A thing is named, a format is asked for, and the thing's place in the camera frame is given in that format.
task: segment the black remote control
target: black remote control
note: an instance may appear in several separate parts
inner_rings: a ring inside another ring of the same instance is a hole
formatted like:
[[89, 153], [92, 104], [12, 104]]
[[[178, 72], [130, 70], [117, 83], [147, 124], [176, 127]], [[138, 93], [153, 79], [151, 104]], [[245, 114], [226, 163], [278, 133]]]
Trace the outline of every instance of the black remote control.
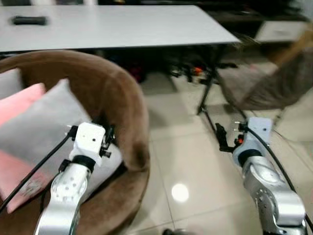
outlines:
[[15, 16], [12, 18], [12, 23], [15, 25], [22, 24], [46, 25], [47, 18], [45, 16], [38, 17]]

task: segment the pillow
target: pillow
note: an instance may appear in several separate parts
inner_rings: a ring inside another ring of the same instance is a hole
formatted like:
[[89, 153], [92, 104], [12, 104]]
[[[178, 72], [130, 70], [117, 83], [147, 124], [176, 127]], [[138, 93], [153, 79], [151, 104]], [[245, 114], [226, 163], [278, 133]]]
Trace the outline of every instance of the pillow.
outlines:
[[38, 83], [0, 100], [0, 125], [25, 112], [44, 93], [44, 84]]
[[23, 90], [20, 69], [0, 73], [0, 99]]
[[[84, 121], [90, 121], [90, 118], [70, 91], [68, 80], [63, 79], [28, 108], [26, 112], [0, 126], [0, 150], [18, 158], [27, 165], [36, 165], [65, 137], [65, 132], [68, 131], [67, 125], [79, 125]], [[101, 167], [95, 166], [95, 170], [89, 180], [85, 199], [112, 175], [122, 162], [118, 149], [113, 145], [110, 147], [114, 152], [109, 159], [103, 159]], [[61, 162], [64, 159], [68, 159], [72, 149], [73, 142], [68, 140], [42, 166], [40, 176], [44, 173], [45, 177], [30, 179], [30, 182], [36, 182], [35, 184], [28, 184], [27, 187], [30, 193], [21, 195], [19, 192], [16, 195], [18, 200], [10, 202], [8, 213], [39, 193], [47, 185], [45, 178], [52, 179], [57, 174]], [[19, 180], [24, 176], [25, 174], [15, 175]], [[0, 180], [2, 198], [8, 195], [8, 193], [4, 193], [5, 191], [9, 191], [8, 186], [6, 182]]]

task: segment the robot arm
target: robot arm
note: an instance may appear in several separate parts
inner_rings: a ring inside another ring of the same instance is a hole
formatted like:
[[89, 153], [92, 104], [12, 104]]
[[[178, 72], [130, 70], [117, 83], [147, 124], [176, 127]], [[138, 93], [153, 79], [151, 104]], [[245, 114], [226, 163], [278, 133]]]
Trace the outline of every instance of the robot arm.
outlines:
[[[269, 144], [272, 126], [270, 119], [251, 117], [247, 126]], [[307, 234], [306, 212], [301, 198], [289, 188], [266, 158], [267, 151], [264, 146], [250, 132], [243, 128], [239, 130], [243, 131], [244, 135], [239, 135], [236, 147], [232, 149], [233, 159], [242, 167], [244, 187], [255, 202], [264, 233]]]
[[110, 143], [103, 142], [105, 129], [84, 122], [78, 126], [71, 162], [57, 175], [51, 185], [51, 198], [43, 211], [35, 235], [73, 235], [79, 220], [79, 208], [95, 164], [101, 165], [101, 156], [110, 156]]

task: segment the round chair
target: round chair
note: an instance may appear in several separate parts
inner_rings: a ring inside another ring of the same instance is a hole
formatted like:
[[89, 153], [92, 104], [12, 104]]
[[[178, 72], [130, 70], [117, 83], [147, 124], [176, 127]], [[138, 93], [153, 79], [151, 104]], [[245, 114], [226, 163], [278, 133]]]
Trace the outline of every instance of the round chair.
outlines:
[[[114, 234], [127, 226], [139, 210], [150, 172], [148, 111], [135, 80], [103, 58], [69, 50], [29, 52], [0, 61], [0, 73], [13, 68], [21, 70], [26, 87], [42, 82], [49, 90], [68, 78], [90, 117], [115, 125], [126, 169], [81, 206], [76, 234]], [[3, 212], [0, 234], [33, 235], [39, 216], [40, 197], [12, 214]]]

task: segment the white table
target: white table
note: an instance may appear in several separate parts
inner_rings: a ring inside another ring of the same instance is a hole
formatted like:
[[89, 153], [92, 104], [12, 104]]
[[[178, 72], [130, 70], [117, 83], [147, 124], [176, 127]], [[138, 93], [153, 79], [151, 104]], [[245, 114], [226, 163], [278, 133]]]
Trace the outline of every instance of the white table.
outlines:
[[[13, 16], [48, 25], [13, 25]], [[230, 44], [239, 40], [196, 6], [0, 7], [0, 52]]]

